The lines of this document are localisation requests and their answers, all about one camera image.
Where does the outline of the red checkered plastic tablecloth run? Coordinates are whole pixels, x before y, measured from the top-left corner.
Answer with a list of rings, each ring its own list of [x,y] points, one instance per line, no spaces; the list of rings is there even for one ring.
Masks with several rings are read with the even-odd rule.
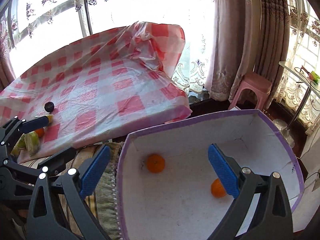
[[[53,121],[24,163],[191,115],[172,81],[185,45],[179,25],[136,22],[47,55],[1,92],[1,123],[30,120],[54,104]]]

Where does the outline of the beige patterned curtain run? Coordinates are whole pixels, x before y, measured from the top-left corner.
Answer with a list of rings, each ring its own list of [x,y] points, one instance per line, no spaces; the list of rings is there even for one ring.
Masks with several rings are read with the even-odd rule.
[[[210,97],[233,102],[245,74],[255,72],[271,82],[264,104],[269,108],[289,47],[287,0],[214,0],[214,45],[204,84]]]

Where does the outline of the purple white cardboard box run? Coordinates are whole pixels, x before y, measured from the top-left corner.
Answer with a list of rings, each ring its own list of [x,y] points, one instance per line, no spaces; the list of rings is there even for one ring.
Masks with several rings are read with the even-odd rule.
[[[217,144],[242,167],[269,176],[278,172],[295,209],[303,175],[291,147],[261,111],[231,110],[130,133],[117,170],[122,239],[207,239],[233,198],[215,198],[217,178],[208,148]],[[159,154],[165,169],[151,173],[146,159]]]

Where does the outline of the glass side table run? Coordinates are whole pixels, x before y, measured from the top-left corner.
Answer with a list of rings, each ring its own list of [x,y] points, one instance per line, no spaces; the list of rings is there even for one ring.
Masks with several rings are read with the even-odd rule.
[[[294,147],[292,132],[297,119],[304,121],[311,133],[319,124],[319,84],[310,80],[308,73],[311,71],[304,66],[296,66],[290,61],[280,61],[279,66],[284,72],[275,99],[285,103],[293,111],[293,117],[287,122],[274,119],[273,123],[290,147]]]

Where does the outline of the green yellow item on table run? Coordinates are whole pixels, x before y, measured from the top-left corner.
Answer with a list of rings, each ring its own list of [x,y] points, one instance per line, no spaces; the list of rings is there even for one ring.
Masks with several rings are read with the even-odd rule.
[[[310,80],[312,80],[315,84],[317,84],[317,85],[319,84],[320,76],[317,75],[314,71],[309,72],[308,76],[309,76]]]

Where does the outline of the small dark dried fruit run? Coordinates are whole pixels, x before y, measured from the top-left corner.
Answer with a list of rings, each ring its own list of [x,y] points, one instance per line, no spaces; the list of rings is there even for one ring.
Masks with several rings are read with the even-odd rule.
[[[44,110],[48,113],[52,113],[55,109],[55,105],[53,102],[47,102],[44,104]]]

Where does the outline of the orange tangerine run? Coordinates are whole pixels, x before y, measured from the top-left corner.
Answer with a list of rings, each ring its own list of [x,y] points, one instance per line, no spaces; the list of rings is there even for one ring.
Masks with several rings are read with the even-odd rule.
[[[146,159],[146,168],[151,173],[160,173],[165,169],[165,159],[159,154],[151,154]]]
[[[42,138],[44,136],[44,134],[45,134],[44,128],[41,127],[39,129],[36,129],[35,133],[38,135],[39,138]]]
[[[225,188],[223,187],[219,178],[215,179],[210,187],[211,194],[215,198],[222,198],[227,195]]]

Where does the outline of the pink plastic stool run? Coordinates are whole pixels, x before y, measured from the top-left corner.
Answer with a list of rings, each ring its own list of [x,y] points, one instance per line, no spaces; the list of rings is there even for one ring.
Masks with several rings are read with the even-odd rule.
[[[263,111],[265,103],[267,102],[267,99],[270,95],[271,87],[272,83],[266,78],[258,75],[257,73],[250,72],[245,74],[228,109],[233,109],[236,106],[236,103],[239,100],[242,91],[249,89],[257,97],[257,104],[255,106],[255,109]]]

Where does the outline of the yellow fruit half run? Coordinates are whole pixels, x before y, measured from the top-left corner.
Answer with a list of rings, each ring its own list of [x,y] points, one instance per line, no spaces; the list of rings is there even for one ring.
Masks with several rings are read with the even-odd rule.
[[[35,116],[35,119],[40,119],[41,124],[43,124],[44,127],[49,126],[53,122],[53,115],[52,114],[47,114],[47,115],[42,115],[42,116]]]

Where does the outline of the green fruit with label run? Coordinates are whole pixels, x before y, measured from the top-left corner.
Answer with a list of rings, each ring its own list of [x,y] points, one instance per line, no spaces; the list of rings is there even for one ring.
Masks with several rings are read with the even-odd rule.
[[[40,149],[39,136],[35,131],[24,135],[25,147],[30,155],[35,155]]]

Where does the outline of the green fruit half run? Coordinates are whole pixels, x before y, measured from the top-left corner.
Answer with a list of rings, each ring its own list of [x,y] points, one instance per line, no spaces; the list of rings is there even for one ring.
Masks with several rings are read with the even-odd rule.
[[[22,135],[18,140],[18,142],[16,143],[16,145],[14,146],[14,148],[12,149],[10,154],[15,157],[18,157],[20,155],[21,150],[25,150],[25,149],[26,149],[26,144],[24,140],[24,135]]]

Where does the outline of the striped sofa cushion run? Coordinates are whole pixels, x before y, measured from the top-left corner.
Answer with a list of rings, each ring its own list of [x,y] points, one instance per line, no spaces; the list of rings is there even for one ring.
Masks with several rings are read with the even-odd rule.
[[[121,238],[121,229],[118,225],[118,210],[117,210],[117,199],[116,199],[116,171],[119,153],[121,151],[121,144],[115,142],[105,143],[110,148],[111,159],[108,163],[106,170],[103,172],[97,187],[93,194],[86,197],[85,201],[92,211],[93,215],[96,217],[100,225],[111,237],[111,239]],[[69,161],[66,168],[60,172],[59,175],[63,175],[67,172],[69,168],[79,168],[80,164],[84,160],[92,157],[93,154],[98,150],[99,146],[92,145],[86,148],[78,150],[74,159]],[[21,163],[23,166],[37,168],[38,164],[45,161],[49,157],[43,157],[40,159],[33,159]],[[80,229],[78,228],[69,206],[67,205],[64,196],[60,195],[60,203],[62,205],[65,217],[71,227],[72,232],[82,236]]]

